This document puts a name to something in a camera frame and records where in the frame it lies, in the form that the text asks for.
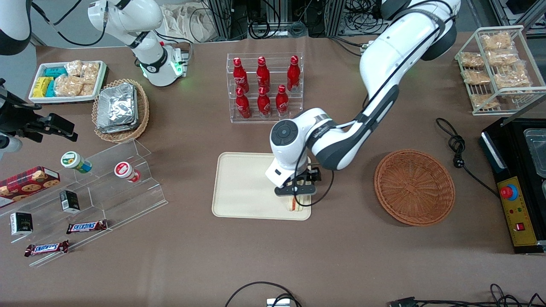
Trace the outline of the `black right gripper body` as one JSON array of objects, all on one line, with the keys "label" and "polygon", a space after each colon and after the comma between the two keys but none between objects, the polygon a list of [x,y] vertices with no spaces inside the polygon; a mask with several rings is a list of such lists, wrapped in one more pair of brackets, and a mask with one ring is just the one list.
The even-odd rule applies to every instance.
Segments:
[{"label": "black right gripper body", "polygon": [[21,104],[1,99],[0,131],[2,133],[36,132],[33,124],[36,123],[39,115],[35,111],[41,108],[42,106],[37,104]]}]

